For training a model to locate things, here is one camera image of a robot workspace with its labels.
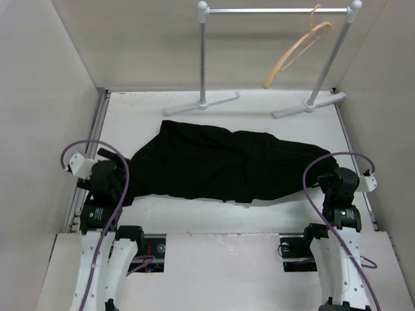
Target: black fabric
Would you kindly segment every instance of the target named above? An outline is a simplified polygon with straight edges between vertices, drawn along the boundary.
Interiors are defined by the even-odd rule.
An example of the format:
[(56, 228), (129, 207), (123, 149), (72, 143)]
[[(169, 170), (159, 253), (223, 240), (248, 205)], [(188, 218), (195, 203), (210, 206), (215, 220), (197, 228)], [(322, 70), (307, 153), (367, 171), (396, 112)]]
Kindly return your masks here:
[[(168, 194), (240, 203), (274, 200), (302, 190), (306, 166), (328, 153), (269, 133), (232, 133), (216, 126), (163, 121), (160, 133), (129, 163), (128, 195)], [(319, 162), (310, 170), (307, 186), (336, 167), (332, 157)]]

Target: white wall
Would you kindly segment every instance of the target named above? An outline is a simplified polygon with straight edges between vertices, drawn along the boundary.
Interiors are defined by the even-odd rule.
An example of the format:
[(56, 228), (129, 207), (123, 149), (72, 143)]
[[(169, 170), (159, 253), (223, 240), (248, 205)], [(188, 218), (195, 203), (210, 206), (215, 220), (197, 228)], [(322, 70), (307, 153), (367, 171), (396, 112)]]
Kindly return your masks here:
[(97, 91), (50, 0), (0, 4), (0, 310), (36, 309)]
[[(386, 0), (364, 0), (327, 78), (335, 87)], [(198, 0), (53, 0), (96, 86), (195, 89), (199, 75)], [(347, 7), (351, 0), (207, 0), (210, 7)], [(261, 88), (272, 66), (308, 30), (308, 16), (211, 16), (208, 88)], [(333, 31), (272, 84), (312, 88), (344, 22), (315, 16)]]
[(362, 44), (339, 89), (355, 151), (377, 165), (370, 195), (380, 228), (392, 235), (415, 299), (415, 2), (389, 0)]

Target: wooden hanger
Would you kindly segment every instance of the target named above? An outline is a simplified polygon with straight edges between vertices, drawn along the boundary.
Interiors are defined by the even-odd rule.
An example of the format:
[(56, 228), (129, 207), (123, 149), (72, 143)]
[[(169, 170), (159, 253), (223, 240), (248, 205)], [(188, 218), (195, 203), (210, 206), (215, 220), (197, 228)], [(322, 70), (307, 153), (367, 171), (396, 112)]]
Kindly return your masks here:
[[(311, 12), (310, 19), (309, 19), (309, 26), (311, 30), (302, 36), (301, 39), (299, 39), (285, 54), (278, 60), (278, 62), (275, 64), (274, 68), (272, 68), (270, 74), (265, 79), (264, 84), (262, 85), (264, 89), (268, 89), (270, 87), (270, 84), (272, 81), (280, 75), (286, 68), (288, 68), (298, 57), (300, 57), (310, 46), (312, 46), (314, 43), (316, 43), (319, 39), (321, 39), (324, 35), (326, 35), (328, 32), (331, 31), (331, 24), (327, 21), (324, 21), (321, 24), (318, 24), (316, 27), (313, 27), (312, 18), (314, 11), (321, 7), (321, 5), (316, 5), (314, 10)], [(313, 41), (311, 41), (308, 46), (306, 46), (301, 52), (297, 54), (296, 57), (294, 57), (293, 60), (291, 60), (287, 65), (284, 65), (284, 63), (287, 61), (287, 59), (290, 57), (290, 55), (301, 45), (304, 45), (306, 42), (308, 42), (311, 38), (313, 38)]]

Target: horizontal metal bar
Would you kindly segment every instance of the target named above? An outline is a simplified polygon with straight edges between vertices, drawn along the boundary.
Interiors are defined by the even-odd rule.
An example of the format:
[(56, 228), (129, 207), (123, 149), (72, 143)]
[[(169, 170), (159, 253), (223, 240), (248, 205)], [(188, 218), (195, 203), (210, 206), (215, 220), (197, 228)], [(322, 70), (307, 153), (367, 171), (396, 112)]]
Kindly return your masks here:
[[(313, 8), (210, 8), (209, 15), (310, 14)], [(346, 15), (349, 8), (318, 8), (318, 15)]]

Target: garment rack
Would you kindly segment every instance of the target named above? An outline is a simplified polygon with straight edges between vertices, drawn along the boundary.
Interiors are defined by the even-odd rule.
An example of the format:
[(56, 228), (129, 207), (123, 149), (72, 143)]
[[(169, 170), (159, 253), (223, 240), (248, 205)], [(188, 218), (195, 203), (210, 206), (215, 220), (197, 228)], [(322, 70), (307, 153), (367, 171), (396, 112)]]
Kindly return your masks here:
[(206, 54), (206, 19), (208, 16), (225, 16), (225, 15), (273, 15), (273, 14), (303, 14), (309, 15), (314, 11), (317, 15), (345, 15), (342, 30), (340, 31), (336, 43), (330, 52), (329, 58), (323, 67), (322, 72), (317, 80), (317, 83), (308, 100), (303, 103), (303, 106), (293, 107), (281, 111), (274, 111), (272, 114), (275, 118), (282, 118), (304, 111), (312, 112), (316, 108), (338, 102), (346, 97), (346, 94), (340, 92), (322, 99), (316, 100), (318, 92), (326, 79), (327, 74), (333, 64), (337, 52), (342, 45), (346, 34), (348, 33), (351, 24), (355, 20), (359, 10), (362, 7), (360, 0), (354, 0), (347, 8), (210, 8), (205, 1), (198, 3), (198, 22), (200, 24), (200, 99), (198, 102), (186, 106), (169, 108), (164, 111), (166, 116), (177, 115), (193, 110), (206, 110), (211, 106), (231, 102), (239, 99), (241, 96), (239, 92), (235, 92), (235, 96), (231, 98), (224, 98), (215, 102), (209, 102), (206, 99), (206, 80), (205, 80), (205, 54)]

